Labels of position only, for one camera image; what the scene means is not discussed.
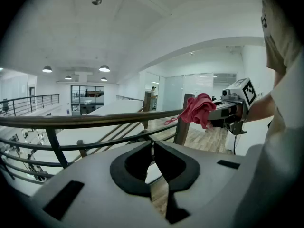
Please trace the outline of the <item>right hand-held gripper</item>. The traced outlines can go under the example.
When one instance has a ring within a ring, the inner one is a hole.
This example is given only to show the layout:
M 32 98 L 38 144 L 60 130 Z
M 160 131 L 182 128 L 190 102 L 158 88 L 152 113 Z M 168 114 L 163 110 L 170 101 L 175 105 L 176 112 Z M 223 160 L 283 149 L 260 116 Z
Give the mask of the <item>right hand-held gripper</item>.
M 240 79 L 222 91 L 221 100 L 213 101 L 216 109 L 209 113 L 209 120 L 223 119 L 224 127 L 233 135 L 245 134 L 246 132 L 242 130 L 243 123 L 256 98 L 257 94 L 251 80 L 249 78 Z M 243 105 L 242 118 L 234 115 L 237 104 Z

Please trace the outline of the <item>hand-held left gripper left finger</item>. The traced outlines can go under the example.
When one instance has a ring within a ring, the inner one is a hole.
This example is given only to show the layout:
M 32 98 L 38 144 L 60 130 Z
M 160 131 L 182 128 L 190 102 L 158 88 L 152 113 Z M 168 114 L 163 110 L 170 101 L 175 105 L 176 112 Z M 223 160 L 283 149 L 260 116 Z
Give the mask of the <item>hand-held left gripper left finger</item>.
M 139 147 L 128 144 L 85 157 L 46 182 L 31 198 L 44 209 L 71 181 L 83 184 L 59 223 L 70 228 L 164 228 L 166 220 L 150 198 L 130 195 L 112 180 L 110 165 L 119 155 Z

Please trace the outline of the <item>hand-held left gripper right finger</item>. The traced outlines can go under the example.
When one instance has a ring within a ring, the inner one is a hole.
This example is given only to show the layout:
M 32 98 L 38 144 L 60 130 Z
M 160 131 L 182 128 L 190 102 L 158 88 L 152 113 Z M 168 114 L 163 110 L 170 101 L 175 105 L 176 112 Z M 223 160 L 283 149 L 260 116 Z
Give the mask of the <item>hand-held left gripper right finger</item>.
M 246 228 L 227 184 L 241 157 L 156 141 L 154 156 L 169 185 L 166 217 L 154 228 Z

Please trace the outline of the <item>pink cloth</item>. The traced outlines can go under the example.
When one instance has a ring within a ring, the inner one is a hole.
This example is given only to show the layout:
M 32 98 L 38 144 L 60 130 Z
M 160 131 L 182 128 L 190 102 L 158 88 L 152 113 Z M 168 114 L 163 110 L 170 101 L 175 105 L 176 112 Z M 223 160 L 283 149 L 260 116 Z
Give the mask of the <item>pink cloth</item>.
M 195 123 L 208 129 L 211 127 L 209 121 L 209 114 L 216 110 L 216 105 L 212 102 L 211 98 L 206 93 L 201 93 L 196 97 L 190 97 L 187 100 L 187 107 L 185 110 L 175 118 L 167 120 L 164 125 L 169 125 L 181 119 L 183 122 L 190 124 Z

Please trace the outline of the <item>dark wooden railing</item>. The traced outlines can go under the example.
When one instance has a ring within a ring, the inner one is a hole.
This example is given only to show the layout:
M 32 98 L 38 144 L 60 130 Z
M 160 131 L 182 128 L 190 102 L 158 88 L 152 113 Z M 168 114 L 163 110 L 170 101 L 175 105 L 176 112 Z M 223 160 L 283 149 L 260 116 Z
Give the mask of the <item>dark wooden railing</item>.
M 175 117 L 179 110 L 110 114 L 105 116 L 0 117 L 1 127 L 43 130 L 46 144 L 22 143 L 0 137 L 0 171 L 12 179 L 41 185 L 78 160 L 98 152 L 142 141 L 173 130 L 177 122 L 150 130 L 152 120 Z

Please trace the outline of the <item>person's right forearm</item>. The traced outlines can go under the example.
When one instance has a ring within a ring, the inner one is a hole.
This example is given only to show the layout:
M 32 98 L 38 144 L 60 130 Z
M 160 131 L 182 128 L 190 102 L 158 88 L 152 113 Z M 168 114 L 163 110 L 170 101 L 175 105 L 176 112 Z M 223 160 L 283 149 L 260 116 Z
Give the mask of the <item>person's right forearm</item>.
M 255 101 L 249 109 L 247 115 L 247 122 L 258 121 L 265 118 L 269 118 L 274 115 L 276 106 L 275 102 L 268 93 L 263 98 Z

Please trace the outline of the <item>person's right hand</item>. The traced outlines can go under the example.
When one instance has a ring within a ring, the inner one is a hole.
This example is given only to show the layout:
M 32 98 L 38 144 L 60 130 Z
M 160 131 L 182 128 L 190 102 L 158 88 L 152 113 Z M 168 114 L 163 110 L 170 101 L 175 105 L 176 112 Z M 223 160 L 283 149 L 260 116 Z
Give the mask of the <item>person's right hand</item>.
M 234 114 L 237 118 L 242 118 L 243 115 L 243 105 L 237 104 L 229 108 L 229 113 Z

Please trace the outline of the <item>white appliance with red label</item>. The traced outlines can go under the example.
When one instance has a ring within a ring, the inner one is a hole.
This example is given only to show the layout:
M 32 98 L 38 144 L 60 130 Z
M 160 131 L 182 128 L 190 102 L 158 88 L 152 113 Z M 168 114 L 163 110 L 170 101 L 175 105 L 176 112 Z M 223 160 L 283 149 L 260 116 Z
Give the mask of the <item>white appliance with red label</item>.
M 237 135 L 233 135 L 230 131 L 228 131 L 226 136 L 225 149 L 233 152 L 234 147 L 237 146 L 238 140 L 239 137 Z

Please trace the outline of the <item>person's khaki shirt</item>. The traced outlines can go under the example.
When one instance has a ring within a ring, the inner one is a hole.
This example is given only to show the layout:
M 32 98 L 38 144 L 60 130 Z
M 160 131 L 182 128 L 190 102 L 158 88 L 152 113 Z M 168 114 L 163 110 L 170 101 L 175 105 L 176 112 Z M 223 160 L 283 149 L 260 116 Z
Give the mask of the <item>person's khaki shirt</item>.
M 303 45 L 295 29 L 274 0 L 262 0 L 261 24 L 266 46 L 267 67 L 285 75 L 297 60 Z

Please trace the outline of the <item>black-framed glazed room window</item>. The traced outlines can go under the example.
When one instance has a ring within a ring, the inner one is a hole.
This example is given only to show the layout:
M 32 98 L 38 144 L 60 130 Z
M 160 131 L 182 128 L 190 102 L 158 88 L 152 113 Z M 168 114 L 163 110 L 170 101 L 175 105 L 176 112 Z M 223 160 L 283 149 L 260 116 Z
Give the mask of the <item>black-framed glazed room window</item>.
M 71 86 L 71 102 L 80 104 L 103 104 L 105 88 L 102 86 Z

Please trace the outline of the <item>short black guardrail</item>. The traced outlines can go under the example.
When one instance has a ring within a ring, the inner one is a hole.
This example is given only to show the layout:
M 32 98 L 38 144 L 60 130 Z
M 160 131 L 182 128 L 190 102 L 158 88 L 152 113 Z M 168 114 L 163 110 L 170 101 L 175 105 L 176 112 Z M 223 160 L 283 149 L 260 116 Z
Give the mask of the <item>short black guardrail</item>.
M 126 96 L 122 96 L 122 95 L 116 95 L 116 100 L 133 100 L 133 101 L 144 102 L 144 100 L 142 100 L 142 99 L 131 98 L 131 97 L 126 97 Z

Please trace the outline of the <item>black mezzanine guardrail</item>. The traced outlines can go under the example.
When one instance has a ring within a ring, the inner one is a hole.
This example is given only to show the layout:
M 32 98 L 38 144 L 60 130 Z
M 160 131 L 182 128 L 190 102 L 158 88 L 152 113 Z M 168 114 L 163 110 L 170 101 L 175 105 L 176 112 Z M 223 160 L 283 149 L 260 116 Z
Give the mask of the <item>black mezzanine guardrail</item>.
M 2 103 L 0 101 L 0 117 L 3 116 L 23 116 L 35 111 L 45 109 L 49 106 L 59 104 L 59 94 L 38 95 L 7 100 L 9 102 L 8 114 L 4 115 Z

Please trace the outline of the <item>white ceiling air conditioner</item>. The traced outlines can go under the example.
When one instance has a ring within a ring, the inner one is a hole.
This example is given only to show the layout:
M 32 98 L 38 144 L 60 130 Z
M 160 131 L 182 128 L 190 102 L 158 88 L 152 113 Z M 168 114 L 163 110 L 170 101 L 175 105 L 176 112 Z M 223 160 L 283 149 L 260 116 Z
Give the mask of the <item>white ceiling air conditioner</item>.
M 94 74 L 92 72 L 82 72 L 82 71 L 76 71 L 74 73 L 74 76 L 77 76 L 78 82 L 88 82 L 88 79 L 92 77 Z

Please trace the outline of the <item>brown wooden newel post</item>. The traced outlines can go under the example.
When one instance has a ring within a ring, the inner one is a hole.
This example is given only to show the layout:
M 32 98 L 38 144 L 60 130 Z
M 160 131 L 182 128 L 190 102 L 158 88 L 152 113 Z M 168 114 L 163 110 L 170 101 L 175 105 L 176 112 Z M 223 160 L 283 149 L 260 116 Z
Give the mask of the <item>brown wooden newel post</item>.
M 184 100 L 183 100 L 183 110 L 187 108 L 188 105 L 188 99 L 194 97 L 194 94 L 185 94 Z M 178 119 L 177 126 L 176 126 L 176 132 L 174 136 L 174 143 L 178 145 L 184 145 L 186 142 L 187 134 L 189 131 L 190 123 L 184 122 L 181 118 Z

